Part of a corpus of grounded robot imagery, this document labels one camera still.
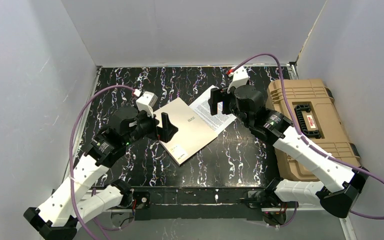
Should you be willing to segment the beige file folder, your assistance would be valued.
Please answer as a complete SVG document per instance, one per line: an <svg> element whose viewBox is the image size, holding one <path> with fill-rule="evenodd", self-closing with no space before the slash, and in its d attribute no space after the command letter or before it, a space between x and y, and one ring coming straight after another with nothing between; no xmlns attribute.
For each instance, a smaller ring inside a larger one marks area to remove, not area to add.
<svg viewBox="0 0 384 240"><path fill-rule="evenodd" d="M176 98L154 113L159 121L161 113L167 113L170 122L178 128L168 143L160 143L179 166L218 136L181 98Z"/></svg>

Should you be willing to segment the tan plastic tool case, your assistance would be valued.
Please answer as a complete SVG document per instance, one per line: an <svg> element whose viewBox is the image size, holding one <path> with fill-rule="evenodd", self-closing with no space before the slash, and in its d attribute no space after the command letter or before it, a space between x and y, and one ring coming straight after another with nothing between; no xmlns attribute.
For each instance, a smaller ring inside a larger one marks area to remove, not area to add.
<svg viewBox="0 0 384 240"><path fill-rule="evenodd" d="M334 158L360 167L360 154L344 129L331 91L321 79L275 80L267 94L266 108L290 117L290 107L306 137Z"/></svg>

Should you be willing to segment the printed white paper sheet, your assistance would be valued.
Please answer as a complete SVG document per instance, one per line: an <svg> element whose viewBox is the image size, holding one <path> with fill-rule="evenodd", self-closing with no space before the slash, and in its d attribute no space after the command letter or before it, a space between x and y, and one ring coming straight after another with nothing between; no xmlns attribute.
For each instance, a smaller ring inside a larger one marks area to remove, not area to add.
<svg viewBox="0 0 384 240"><path fill-rule="evenodd" d="M237 118L233 114L223 114L223 104L221 102L218 103L217 114L211 115L208 101L211 96L211 90L216 88L216 86L211 85L194 102L192 102L189 107L197 113L212 130L217 134L220 134Z"/></svg>

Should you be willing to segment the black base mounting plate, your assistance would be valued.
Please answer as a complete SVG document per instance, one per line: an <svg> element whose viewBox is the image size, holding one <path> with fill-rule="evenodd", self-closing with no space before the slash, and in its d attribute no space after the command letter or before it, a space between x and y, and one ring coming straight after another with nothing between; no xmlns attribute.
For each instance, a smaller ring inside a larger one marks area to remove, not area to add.
<svg viewBox="0 0 384 240"><path fill-rule="evenodd" d="M274 210L270 203L244 203L255 187L169 187L137 186L136 219L246 219L259 221L263 212Z"/></svg>

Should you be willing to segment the aluminium frame rail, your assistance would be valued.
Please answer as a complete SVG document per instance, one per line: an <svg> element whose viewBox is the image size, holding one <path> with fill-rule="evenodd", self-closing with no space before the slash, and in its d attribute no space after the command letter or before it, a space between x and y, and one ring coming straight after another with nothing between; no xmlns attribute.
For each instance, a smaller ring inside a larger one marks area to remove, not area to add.
<svg viewBox="0 0 384 240"><path fill-rule="evenodd" d="M132 205L112 207L108 210L111 225L104 226L97 219L95 224L102 231L118 231L133 220L162 219L247 219L267 221L269 225L283 225L290 220L288 214L299 206L288 203L260 203L257 197L261 187L173 187L137 186L131 195L139 210L138 216L125 211Z"/></svg>

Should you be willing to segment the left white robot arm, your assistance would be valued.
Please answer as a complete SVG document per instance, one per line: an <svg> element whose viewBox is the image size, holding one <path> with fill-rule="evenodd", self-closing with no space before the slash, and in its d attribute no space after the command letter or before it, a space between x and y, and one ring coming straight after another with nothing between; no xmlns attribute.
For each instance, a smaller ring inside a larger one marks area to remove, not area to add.
<svg viewBox="0 0 384 240"><path fill-rule="evenodd" d="M29 207L24 218L45 240L72 240L82 224L105 210L133 202L133 188L121 179L82 200L92 185L126 154L128 146L144 137L167 143L178 130L165 112L157 119L136 107L122 107L95 135L71 175L44 203Z"/></svg>

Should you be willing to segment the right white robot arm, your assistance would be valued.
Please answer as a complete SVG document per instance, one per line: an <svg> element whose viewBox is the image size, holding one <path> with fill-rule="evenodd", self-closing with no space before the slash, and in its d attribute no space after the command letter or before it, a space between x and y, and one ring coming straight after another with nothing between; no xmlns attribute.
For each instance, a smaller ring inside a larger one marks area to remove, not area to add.
<svg viewBox="0 0 384 240"><path fill-rule="evenodd" d="M331 215L344 219L363 190L367 175L363 167L350 167L329 160L329 155L313 150L305 143L292 121L282 113L267 109L260 91L252 85L233 90L213 88L208 104L216 115L222 103L223 114L233 114L258 139L286 153L311 171L317 181L291 181L281 177L273 179L259 194L242 198L243 204L280 204L298 202L321 206Z"/></svg>

